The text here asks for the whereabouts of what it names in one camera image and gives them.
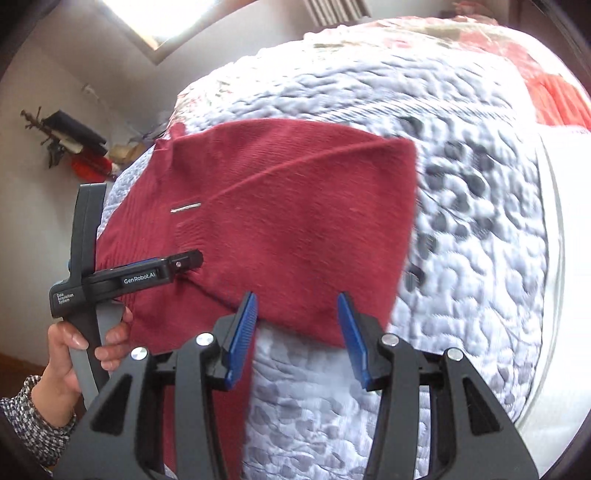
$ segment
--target gray handle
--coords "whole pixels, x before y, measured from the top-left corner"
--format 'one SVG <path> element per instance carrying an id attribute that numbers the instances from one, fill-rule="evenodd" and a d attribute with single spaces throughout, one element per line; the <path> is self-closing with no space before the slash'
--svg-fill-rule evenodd
<path id="1" fill-rule="evenodd" d="M 96 305 L 96 320 L 99 325 L 100 343 L 105 344 L 105 336 L 109 330 L 118 325 L 123 317 L 125 305 L 120 301 L 109 300 Z M 99 394 L 99 389 L 90 369 L 89 355 L 94 352 L 88 350 L 75 350 L 70 348 L 72 365 L 82 390 L 84 405 L 88 409 L 92 401 Z"/>

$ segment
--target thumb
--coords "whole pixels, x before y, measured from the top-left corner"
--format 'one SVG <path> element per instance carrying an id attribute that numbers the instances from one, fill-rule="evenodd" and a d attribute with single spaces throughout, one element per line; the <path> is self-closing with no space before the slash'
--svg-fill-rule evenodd
<path id="1" fill-rule="evenodd" d="M 88 342 L 69 322 L 54 323 L 47 332 L 49 363 L 58 375 L 66 375 L 72 368 L 69 348 L 84 350 Z"/>

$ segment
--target checkered sleeve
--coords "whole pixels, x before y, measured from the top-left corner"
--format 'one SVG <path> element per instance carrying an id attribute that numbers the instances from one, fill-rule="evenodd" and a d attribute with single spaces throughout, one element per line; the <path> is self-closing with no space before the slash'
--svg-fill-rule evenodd
<path id="1" fill-rule="evenodd" d="M 0 400 L 0 408 L 23 445 L 37 458 L 40 465 L 53 466 L 70 440 L 76 416 L 60 429 L 52 427 L 41 417 L 31 399 L 31 390 L 40 379 L 38 375 L 28 377 L 16 397 Z"/>

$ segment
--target white quilt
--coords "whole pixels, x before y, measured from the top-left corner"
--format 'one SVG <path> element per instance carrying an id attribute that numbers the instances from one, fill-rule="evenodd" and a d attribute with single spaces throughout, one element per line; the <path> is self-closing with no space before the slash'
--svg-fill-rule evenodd
<path id="1" fill-rule="evenodd" d="M 263 51 L 225 72 L 264 71 L 268 58 Z M 275 117 L 416 143 L 417 216 L 388 329 L 425 351 L 462 348 L 516 420 L 540 354 L 547 254 L 534 111 L 515 67 L 445 48 L 358 47 L 257 85 L 187 118 L 188 132 Z M 150 157 L 115 183 L 99 234 Z M 379 395 L 361 390 L 346 352 L 261 325 L 254 369 L 243 476 L 361 479 Z M 427 473 L 430 438 L 428 392 L 420 398 L 416 476 Z"/>

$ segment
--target person's arm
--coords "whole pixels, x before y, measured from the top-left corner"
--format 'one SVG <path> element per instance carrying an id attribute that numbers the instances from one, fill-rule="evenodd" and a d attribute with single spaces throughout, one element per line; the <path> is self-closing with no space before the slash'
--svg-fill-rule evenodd
<path id="1" fill-rule="evenodd" d="M 95 350 L 105 370 L 117 369 L 129 353 L 131 321 L 131 312 L 126 309 L 122 322 L 108 332 L 108 345 Z M 67 322 L 50 326 L 48 343 L 50 360 L 43 376 L 27 378 L 16 397 L 0 400 L 0 408 L 23 445 L 43 466 L 57 463 L 76 424 L 74 406 L 80 397 L 80 386 L 68 347 L 88 347 L 81 334 Z"/>

